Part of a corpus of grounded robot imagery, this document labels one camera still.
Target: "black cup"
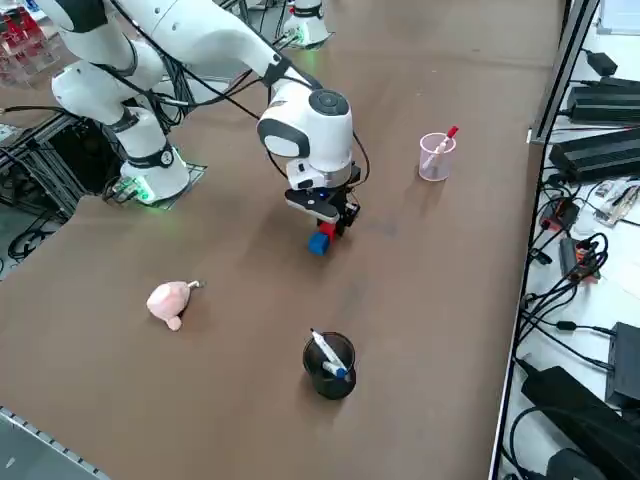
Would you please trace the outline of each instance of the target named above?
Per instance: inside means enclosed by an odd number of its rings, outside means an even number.
[[[322,368],[322,363],[327,361],[327,357],[313,338],[304,347],[302,364],[311,377],[316,392],[329,400],[341,400],[356,387],[356,350],[349,339],[340,333],[325,332],[321,335],[347,367],[347,375],[337,378]]]

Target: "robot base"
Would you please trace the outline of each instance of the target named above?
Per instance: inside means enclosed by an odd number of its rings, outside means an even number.
[[[133,179],[138,190],[136,199],[140,203],[152,205],[160,200],[175,197],[189,185],[189,169],[175,148],[173,158],[169,168],[141,169],[129,163],[122,166],[120,174]]]
[[[288,35],[296,35],[292,47],[309,47],[324,42],[331,34],[327,31],[324,19],[318,17],[292,16],[284,24],[284,32]]]

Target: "red marker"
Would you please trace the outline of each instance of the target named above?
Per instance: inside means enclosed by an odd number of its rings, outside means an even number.
[[[431,164],[431,162],[433,162],[434,159],[436,159],[437,157],[439,157],[440,155],[442,155],[444,153],[444,151],[447,149],[447,145],[453,139],[453,137],[456,136],[456,133],[458,133],[458,130],[460,130],[460,129],[458,127],[456,127],[455,125],[449,129],[445,139],[442,141],[442,143],[440,143],[440,145],[438,145],[438,148],[436,148],[436,151],[433,152],[429,156],[429,158],[427,158],[427,161],[424,162],[424,165],[422,166],[422,168],[427,168],[429,166],[429,164]]]

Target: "pen holder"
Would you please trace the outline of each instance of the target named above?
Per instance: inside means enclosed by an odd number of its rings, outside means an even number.
[[[430,182],[445,180],[451,174],[451,163],[456,150],[456,140],[452,138],[444,152],[437,149],[447,138],[444,133],[430,133],[420,139],[420,166],[418,174]]]
[[[304,347],[302,364],[311,377],[311,383],[316,392],[329,400],[341,400],[356,387],[356,350],[349,339],[340,333],[325,332],[322,335],[347,368],[345,378],[336,378],[322,368],[322,363],[327,358],[313,339],[309,340]]]

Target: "white marker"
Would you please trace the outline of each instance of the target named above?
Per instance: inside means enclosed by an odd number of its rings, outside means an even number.
[[[318,348],[322,350],[322,353],[324,353],[324,356],[327,357],[329,363],[332,363],[337,368],[342,368],[346,372],[347,367],[344,366],[344,363],[342,363],[342,360],[340,360],[338,354],[333,351],[333,348],[329,346],[324,337],[316,332],[313,328],[311,329],[311,335],[313,335],[313,341],[316,342]]]
[[[347,376],[347,371],[331,362],[322,362],[322,368],[333,375],[336,378],[343,379]]]

